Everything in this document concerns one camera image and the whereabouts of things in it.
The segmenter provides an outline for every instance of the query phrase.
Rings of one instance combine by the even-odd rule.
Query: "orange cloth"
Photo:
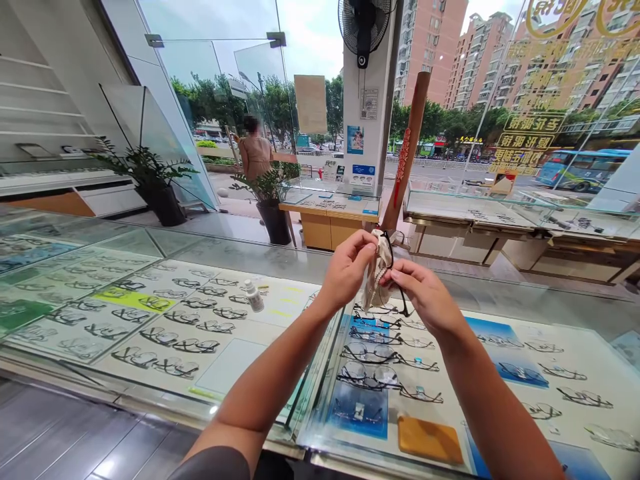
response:
[[[242,168],[249,180],[264,175],[271,170],[270,162],[273,161],[271,144],[261,137],[247,137],[240,139],[238,143]]]

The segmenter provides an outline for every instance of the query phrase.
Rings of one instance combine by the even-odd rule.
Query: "eyeglass temple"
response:
[[[388,231],[388,230],[385,230],[385,231],[384,231],[384,233],[383,233],[382,235],[384,236],[384,238],[386,238],[386,239],[387,239],[387,242],[388,242],[388,244],[389,244],[389,251],[391,252],[391,267],[390,267],[390,268],[393,268],[393,264],[395,263],[395,258],[394,258],[394,256],[393,256],[393,246],[392,246],[392,244],[391,244],[391,239],[389,238],[389,231]],[[400,290],[400,296],[402,297],[402,306],[403,306],[403,309],[402,309],[402,311],[401,311],[401,312],[399,312],[399,313],[400,313],[400,315],[404,316],[405,318],[406,318],[406,317],[410,317],[410,316],[411,316],[411,314],[409,313],[409,310],[408,310],[408,308],[407,308],[407,299],[405,298],[405,293],[404,293],[404,291],[402,290],[402,287],[401,287],[400,285],[398,285],[398,284],[396,283],[396,286],[398,287],[398,290]]]

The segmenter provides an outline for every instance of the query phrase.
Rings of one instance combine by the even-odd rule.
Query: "blue bus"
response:
[[[546,155],[546,162],[535,182],[546,187],[595,193],[600,191],[630,153],[631,150],[616,149],[555,150]]]

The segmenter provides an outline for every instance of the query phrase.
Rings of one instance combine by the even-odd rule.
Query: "brown wooden pole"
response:
[[[398,217],[402,209],[402,200],[407,190],[411,166],[415,157],[415,149],[420,139],[422,128],[422,117],[425,114],[425,104],[427,102],[427,90],[431,72],[419,72],[413,90],[413,100],[411,101],[411,112],[409,114],[409,125],[405,130],[402,141],[402,149],[398,158],[398,171],[395,174],[395,182],[391,192],[391,198],[382,220],[382,230],[396,230]]]

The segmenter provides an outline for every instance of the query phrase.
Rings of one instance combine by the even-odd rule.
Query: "hand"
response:
[[[344,307],[360,290],[365,268],[375,256],[378,239],[358,230],[336,248],[317,302],[332,311]]]
[[[449,291],[431,270],[400,259],[380,280],[381,285],[389,282],[406,292],[418,316],[438,340],[451,334],[466,335],[471,331]]]

